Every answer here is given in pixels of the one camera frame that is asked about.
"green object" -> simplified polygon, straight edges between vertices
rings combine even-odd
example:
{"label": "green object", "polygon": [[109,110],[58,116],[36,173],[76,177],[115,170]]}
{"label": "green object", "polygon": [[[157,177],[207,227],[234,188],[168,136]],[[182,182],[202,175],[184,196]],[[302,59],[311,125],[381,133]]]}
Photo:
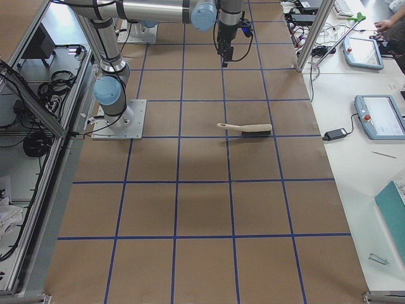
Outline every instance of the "green object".
{"label": "green object", "polygon": [[356,17],[356,18],[355,18],[355,17],[350,17],[350,18],[348,18],[348,20],[353,20],[353,21],[355,21],[355,22],[362,22],[362,21],[365,20],[365,19],[366,19],[366,17],[363,16],[363,14],[360,13],[360,12],[357,13],[357,17]]}
{"label": "green object", "polygon": [[375,201],[384,217],[399,255],[405,262],[405,204],[394,182],[390,182]]}

